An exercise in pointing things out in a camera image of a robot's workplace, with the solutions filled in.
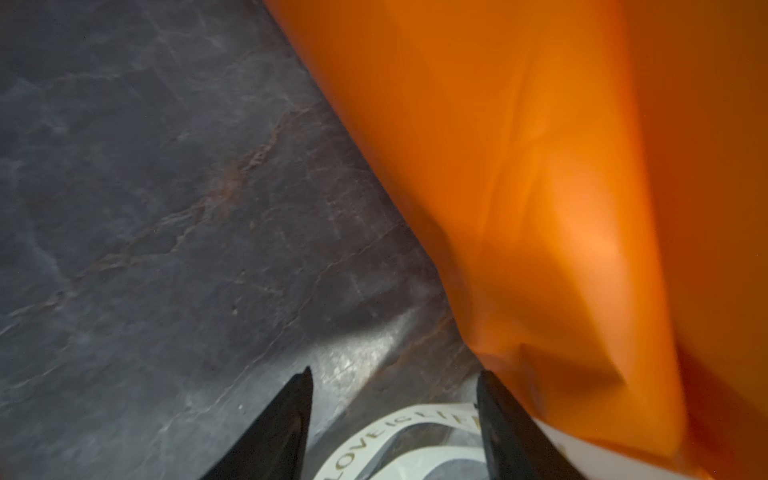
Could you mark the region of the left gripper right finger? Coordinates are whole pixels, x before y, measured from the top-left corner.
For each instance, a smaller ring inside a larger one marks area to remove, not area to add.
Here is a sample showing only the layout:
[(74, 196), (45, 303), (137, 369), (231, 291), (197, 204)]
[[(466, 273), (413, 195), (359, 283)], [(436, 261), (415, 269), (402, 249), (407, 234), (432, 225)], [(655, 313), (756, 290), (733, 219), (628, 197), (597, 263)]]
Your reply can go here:
[(584, 480), (491, 371), (477, 381), (477, 407), (491, 480)]

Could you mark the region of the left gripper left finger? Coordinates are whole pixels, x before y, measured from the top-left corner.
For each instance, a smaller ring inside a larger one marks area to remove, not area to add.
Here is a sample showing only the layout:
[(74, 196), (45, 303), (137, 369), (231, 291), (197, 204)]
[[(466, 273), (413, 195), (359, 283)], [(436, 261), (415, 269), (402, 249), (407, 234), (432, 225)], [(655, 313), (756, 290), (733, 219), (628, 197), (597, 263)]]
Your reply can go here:
[(311, 420), (310, 368), (284, 385), (234, 446), (202, 480), (297, 480)]

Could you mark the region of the white ribbon strip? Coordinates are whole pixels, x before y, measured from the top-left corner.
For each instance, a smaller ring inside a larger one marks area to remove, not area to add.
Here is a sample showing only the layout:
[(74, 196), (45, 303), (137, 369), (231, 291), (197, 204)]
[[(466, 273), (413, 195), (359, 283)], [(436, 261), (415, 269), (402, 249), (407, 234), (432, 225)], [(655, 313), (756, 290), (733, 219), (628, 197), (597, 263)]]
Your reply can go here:
[[(588, 479), (684, 477), (588, 444), (539, 420), (535, 424)], [(352, 434), (312, 477), (487, 479), (477, 407), (471, 403), (417, 404), (390, 413)]]

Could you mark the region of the orange wrapping paper sheet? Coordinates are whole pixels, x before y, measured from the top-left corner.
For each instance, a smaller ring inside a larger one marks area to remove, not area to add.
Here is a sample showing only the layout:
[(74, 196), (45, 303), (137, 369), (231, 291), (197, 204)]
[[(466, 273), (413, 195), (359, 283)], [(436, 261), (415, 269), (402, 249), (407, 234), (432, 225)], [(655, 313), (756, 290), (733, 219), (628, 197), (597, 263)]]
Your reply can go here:
[(766, 477), (765, 2), (267, 7), (531, 414)]

